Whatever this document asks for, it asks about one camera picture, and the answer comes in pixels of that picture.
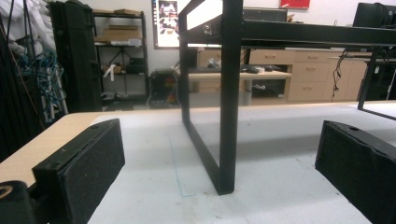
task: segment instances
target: cable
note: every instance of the cable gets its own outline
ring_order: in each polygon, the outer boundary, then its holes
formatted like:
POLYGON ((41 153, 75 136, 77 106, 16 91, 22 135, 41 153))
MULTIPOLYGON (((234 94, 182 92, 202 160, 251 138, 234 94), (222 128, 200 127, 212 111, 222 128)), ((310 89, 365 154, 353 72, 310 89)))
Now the cable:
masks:
POLYGON ((245 59, 246 59, 247 55, 248 55, 247 50, 246 49, 242 50, 241 60, 239 61, 239 63, 245 63, 245 59))
POLYGON ((338 84, 338 81, 341 79, 341 76, 342 76, 342 74, 341 74, 341 63, 345 59, 346 56, 347 56, 347 50, 344 49, 343 53, 341 54, 340 58, 338 59, 337 66, 335 67, 334 71, 332 72, 332 78, 333 78, 333 81, 334 81, 334 85, 332 86, 332 101, 333 101, 333 99, 335 97, 335 93, 340 90, 338 88, 337 84, 338 84))
POLYGON ((384 62, 391 66, 392 68, 396 69, 396 63, 395 62, 391 62, 390 61, 390 57, 388 56, 387 50, 386 49, 382 49, 382 59, 384 60, 384 62))
MULTIPOLYGON (((0 30, 1 30, 1 34, 3 35, 3 37, 6 37, 5 31, 3 30, 2 26, 0 26, 0 30)), ((14 57, 14 55, 13 55, 12 53, 9 53, 9 56, 11 57, 12 62, 15 63, 15 68, 17 69, 17 73, 18 73, 18 75, 19 75, 20 78, 21 78, 22 86, 23 86, 23 88, 24 88, 25 91, 26 91, 26 94, 27 94, 27 96, 28 96, 28 98, 29 98, 29 101, 30 101, 30 103, 31 103, 31 105, 32 105, 33 110, 35 111, 35 115, 38 116, 38 112, 37 112, 37 109, 36 109, 36 107, 35 107, 35 103, 33 102, 32 96, 30 95, 30 93, 29 93, 29 91, 28 91, 28 89, 27 89, 27 87, 26 87, 26 83, 24 82, 24 80, 23 80, 23 78, 22 78, 21 70, 20 70, 20 68, 18 67, 18 63, 17 63, 17 61, 16 61, 16 59, 15 59, 15 57, 14 57)), ((39 121, 40 121, 40 124, 41 124, 41 127, 43 128, 43 130, 45 130, 43 123, 41 122, 41 120, 39 120, 39 121)))
POLYGON ((388 17, 386 15, 387 12, 387 7, 385 7, 384 5, 382 5, 381 3, 374 3, 374 5, 378 5, 381 7, 382 11, 381 11, 381 18, 379 20, 379 24, 378 27, 383 28, 383 26, 386 24, 388 17))
MULTIPOLYGON (((197 50, 197 53, 196 53, 196 56, 198 56, 201 52, 202 52, 202 50, 198 49, 198 50, 197 50)), ((177 69, 179 69, 179 68, 180 68, 180 60, 177 61, 177 63, 175 63, 175 66, 173 67, 173 70, 177 71, 177 69)))

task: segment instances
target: cardboard box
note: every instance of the cardboard box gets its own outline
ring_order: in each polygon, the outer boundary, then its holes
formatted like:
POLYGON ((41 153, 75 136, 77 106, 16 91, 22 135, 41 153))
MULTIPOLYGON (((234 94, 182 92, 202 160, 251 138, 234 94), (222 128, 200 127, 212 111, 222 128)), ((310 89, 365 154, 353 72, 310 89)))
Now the cardboard box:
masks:
MULTIPOLYGON (((108 68, 110 68, 110 66, 109 66, 109 65, 106 65, 106 66, 103 68, 103 73, 105 73, 105 72, 108 70, 108 68)), ((116 66, 113 68, 113 71, 114 71, 114 74, 121 74, 122 66, 116 65, 116 66)))
POLYGON ((136 10, 131 10, 131 9, 117 9, 114 10, 114 13, 118 13, 118 14, 129 14, 129 15, 140 15, 142 12, 141 11, 136 11, 136 10))
POLYGON ((135 46, 135 47, 142 46, 142 39, 140 38, 100 35, 100 36, 96 36, 93 40, 95 43, 103 43, 106 45, 114 45, 114 46, 135 46))

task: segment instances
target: metal shelving unit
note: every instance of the metal shelving unit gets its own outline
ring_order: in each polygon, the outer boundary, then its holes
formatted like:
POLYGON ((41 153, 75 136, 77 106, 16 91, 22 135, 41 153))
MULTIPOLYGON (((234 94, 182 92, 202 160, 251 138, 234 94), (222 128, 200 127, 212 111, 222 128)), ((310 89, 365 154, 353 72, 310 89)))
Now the metal shelving unit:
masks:
MULTIPOLYGON (((188 30, 187 15, 203 2, 192 0, 179 14, 179 100, 184 125, 219 195, 234 190, 241 48, 374 48, 365 78, 367 82, 374 72, 373 65, 380 48, 396 47, 396 30, 243 20, 243 0, 224 0, 222 15, 188 30), (222 45, 219 164, 190 120, 189 43, 222 45)), ((360 101, 365 99, 365 88, 363 86, 360 101)))
MULTIPOLYGON (((123 64, 125 64, 125 55, 128 56, 129 58, 132 58, 132 55, 130 55, 126 51, 126 49, 140 49, 140 50, 142 50, 143 58, 145 61, 145 75, 144 76, 145 76, 145 90, 146 90, 146 93, 143 96, 143 98, 147 99, 149 96, 149 64, 148 64, 148 50, 147 50, 147 36, 146 36, 146 19, 145 19, 144 12, 141 11, 139 15, 95 12, 95 13, 93 13, 93 17, 94 18, 118 18, 118 19, 140 20, 141 21, 141 27, 142 27, 142 46, 141 47, 113 46, 113 45, 96 46, 96 54, 97 54, 98 62, 99 62, 99 64, 101 64, 100 50, 103 48, 117 48, 117 49, 119 49, 118 53, 108 63, 113 62, 117 57, 121 56, 121 61, 123 64)), ((93 31, 94 31, 94 35, 97 36, 96 24, 94 25, 93 31)), ((126 76, 127 76, 127 74, 123 74, 124 90, 125 90, 125 93, 127 94, 128 86, 127 86, 126 76)), ((101 81, 101 84, 102 84, 102 91, 103 91, 104 90, 103 80, 101 81)))

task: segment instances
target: table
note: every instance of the table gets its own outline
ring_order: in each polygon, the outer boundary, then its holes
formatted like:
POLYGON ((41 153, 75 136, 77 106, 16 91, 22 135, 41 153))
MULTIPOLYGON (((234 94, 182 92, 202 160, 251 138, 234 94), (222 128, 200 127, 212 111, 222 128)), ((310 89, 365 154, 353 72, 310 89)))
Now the table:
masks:
MULTIPOLYGON (((366 106, 396 115, 396 104, 366 106)), ((321 125, 344 122, 396 146, 396 122, 356 104, 241 106, 235 192, 219 197, 179 114, 65 116, 0 163, 0 181, 33 184, 31 167, 90 124, 120 118, 126 164, 91 223, 370 223, 314 169, 321 125)), ((219 109, 192 109, 191 120, 218 159, 219 109)))
MULTIPOLYGON (((221 73, 191 73, 190 82, 212 82, 219 81, 217 91, 214 92, 192 92, 190 94, 191 107, 209 107, 220 105, 220 78, 221 73)), ((278 71, 265 71, 258 74, 240 73, 239 80, 246 81, 243 90, 240 90, 239 105, 251 105, 252 81, 263 79, 286 79, 284 95, 288 95, 291 73, 278 71)))
POLYGON ((243 0, 223 1, 222 13, 190 28, 188 15, 205 0, 191 0, 179 12, 180 79, 179 99, 182 118, 192 142, 219 195, 234 191, 238 121, 238 81, 240 50, 257 48, 373 48, 358 109, 363 109, 374 62, 381 48, 396 47, 396 31, 362 27, 342 27, 293 22, 245 20, 243 0), (220 164, 214 162, 202 137, 190 120, 189 44, 221 45, 220 164))

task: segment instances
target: cabinet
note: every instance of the cabinet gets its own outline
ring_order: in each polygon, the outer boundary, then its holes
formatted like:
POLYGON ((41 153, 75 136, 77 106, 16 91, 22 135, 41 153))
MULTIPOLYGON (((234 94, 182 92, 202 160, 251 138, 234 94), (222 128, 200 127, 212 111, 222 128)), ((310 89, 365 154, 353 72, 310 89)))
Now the cabinet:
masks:
POLYGON ((110 87, 111 91, 123 91, 126 99, 147 99, 149 66, 144 12, 137 15, 94 12, 93 16, 97 60, 102 68, 119 63, 123 79, 123 90, 112 83, 106 85, 108 81, 102 79, 102 91, 110 87), (109 29, 100 27, 103 24, 109 25, 109 29))
MULTIPOLYGON (((342 61, 342 77, 337 83, 339 91, 332 96, 333 72, 341 54, 340 50, 326 49, 255 49, 250 52, 249 63, 286 65, 287 72, 291 73, 290 82, 285 85, 285 97, 289 102, 357 101, 367 67, 362 61, 342 61)), ((210 58, 220 60, 221 51, 200 52, 199 66, 206 66, 210 58)))

